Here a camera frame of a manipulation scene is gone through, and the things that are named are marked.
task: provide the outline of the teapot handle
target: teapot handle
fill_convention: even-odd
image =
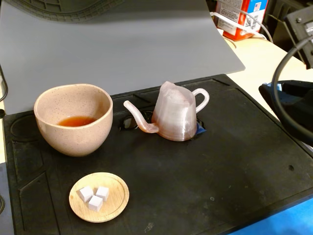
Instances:
[[[197,112],[199,112],[201,109],[203,109],[208,104],[209,99],[210,99],[210,95],[209,95],[209,93],[205,89],[202,89],[202,88],[195,89],[192,92],[192,94],[194,96],[196,96],[197,94],[204,95],[204,101],[196,107],[196,113],[197,113]]]

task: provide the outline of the speckled bowl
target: speckled bowl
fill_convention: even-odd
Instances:
[[[95,151],[107,138],[113,120],[113,102],[103,89],[89,84],[55,87],[36,100],[34,113],[44,139],[59,152],[82,157]],[[57,125],[72,116],[97,119],[79,127]]]

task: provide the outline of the bamboo plate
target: bamboo plate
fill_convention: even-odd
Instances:
[[[99,212],[94,212],[88,208],[88,202],[79,197],[79,190],[86,186],[90,186],[93,194],[99,186],[109,188],[109,196]],[[97,172],[86,175],[74,184],[69,193],[69,204],[74,213],[81,219],[92,222],[101,223],[114,219],[124,210],[128,203],[129,191],[126,183],[117,175]]]

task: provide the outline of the translucent teapot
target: translucent teapot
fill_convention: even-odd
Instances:
[[[196,107],[195,96],[202,94],[204,101]],[[134,116],[138,127],[147,133],[158,133],[172,141],[191,139],[197,131],[196,113],[209,102],[210,96],[204,89],[190,90],[165,82],[157,98],[152,115],[152,123],[147,123],[141,112],[128,100],[124,106]]]

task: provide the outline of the sugar cube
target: sugar cube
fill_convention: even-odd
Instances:
[[[95,212],[98,212],[100,208],[102,207],[103,199],[101,197],[92,196],[88,203],[88,208],[90,210],[93,210]]]
[[[103,201],[106,202],[109,196],[109,188],[100,186],[97,190],[96,196],[101,197]]]
[[[93,196],[93,191],[89,186],[86,186],[79,190],[79,196],[84,202],[87,202]]]

